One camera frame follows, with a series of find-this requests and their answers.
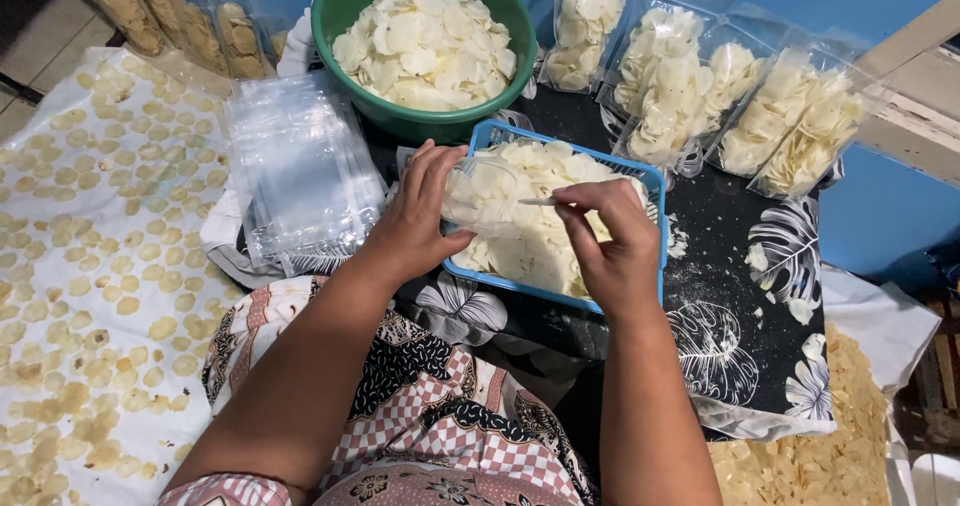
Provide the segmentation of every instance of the blue plastic basket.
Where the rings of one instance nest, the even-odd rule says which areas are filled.
[[[505,142],[513,142],[520,138],[528,138],[541,141],[543,143],[553,142],[557,139],[552,139],[550,137],[545,137],[544,135],[538,135],[530,131],[525,131],[519,129],[512,125],[508,125],[502,121],[497,121],[496,119],[487,119],[481,121],[473,128],[473,137],[470,139],[470,148],[467,151],[468,156],[474,155],[474,151],[477,149],[483,149],[494,144],[501,144]],[[655,204],[655,219],[656,227],[660,230],[660,261],[659,268],[656,273],[656,296],[659,298],[660,302],[664,302],[664,266],[666,266],[666,231],[667,223],[664,214],[664,201],[666,195],[666,181],[664,176],[656,168],[651,167],[650,165],[644,165],[643,163],[637,163],[634,161],[628,161],[626,159],[620,159],[614,157],[613,155],[606,155],[606,153],[600,153],[599,151],[594,151],[592,149],[587,149],[576,144],[570,144],[573,146],[573,150],[579,153],[585,153],[594,157],[598,163],[602,163],[613,169],[613,171],[621,174],[626,174],[628,176],[633,176],[638,178],[643,182],[643,185],[647,188],[647,193],[649,193],[651,207],[648,208],[648,212],[652,211],[653,204]],[[504,279],[497,275],[491,275],[489,273],[481,273],[479,271],[474,271],[472,269],[466,269],[460,266],[456,266],[450,259],[443,261],[444,268],[456,275],[458,277],[463,277],[466,279],[474,279],[480,283],[486,283],[488,285],[493,285],[495,287],[500,287],[503,289],[509,289],[512,291],[518,291],[522,293],[527,293],[537,297],[542,297],[543,299],[549,299],[551,301],[557,301],[559,303],[570,305],[570,307],[578,307],[580,309],[587,309],[593,311],[594,313],[599,313],[603,315],[603,311],[600,310],[600,306],[593,301],[588,299],[581,299],[579,297],[572,297],[565,294],[546,291],[544,289],[539,289],[537,287],[531,287],[529,285],[523,285],[509,279]]]

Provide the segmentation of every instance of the green bowl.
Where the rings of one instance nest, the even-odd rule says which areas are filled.
[[[490,17],[510,30],[508,47],[516,53],[516,73],[510,86],[493,99],[466,110],[427,112],[385,101],[357,86],[333,59],[331,46],[360,16],[360,11],[374,0],[313,0],[311,26],[319,57],[336,77],[353,105],[381,129],[404,140],[422,143],[434,139],[438,144],[451,144],[469,138],[474,123],[485,119],[514,102],[533,73],[537,39],[530,14],[521,0],[481,0],[489,8]]]

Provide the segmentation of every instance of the forearm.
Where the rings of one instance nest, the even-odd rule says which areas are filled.
[[[334,273],[252,368],[170,487],[229,471],[271,477],[288,487],[317,485],[340,441],[393,293],[376,277],[354,260]]]
[[[720,504],[663,309],[653,301],[610,324],[600,463],[604,504]]]

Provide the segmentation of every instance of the person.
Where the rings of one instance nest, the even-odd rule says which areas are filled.
[[[721,504],[657,300],[659,233],[626,181],[553,193],[611,334],[602,496],[543,403],[387,310],[401,284],[473,239],[439,230],[445,180],[465,154],[427,141],[329,279],[309,278],[309,295],[287,280],[227,313],[203,371],[215,417],[158,504]],[[610,241],[597,242],[590,210]]]

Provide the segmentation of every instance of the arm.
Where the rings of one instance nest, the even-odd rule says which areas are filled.
[[[603,502],[720,505],[710,452],[656,300],[660,234],[636,195],[625,180],[554,192],[586,290],[611,334],[600,423]],[[597,211],[611,241],[597,242],[584,217],[589,210]]]
[[[217,472],[282,482],[294,506],[320,482],[340,442],[370,343],[393,293],[474,235],[440,234],[444,183],[463,148],[427,141],[357,254],[279,336],[167,485]]]

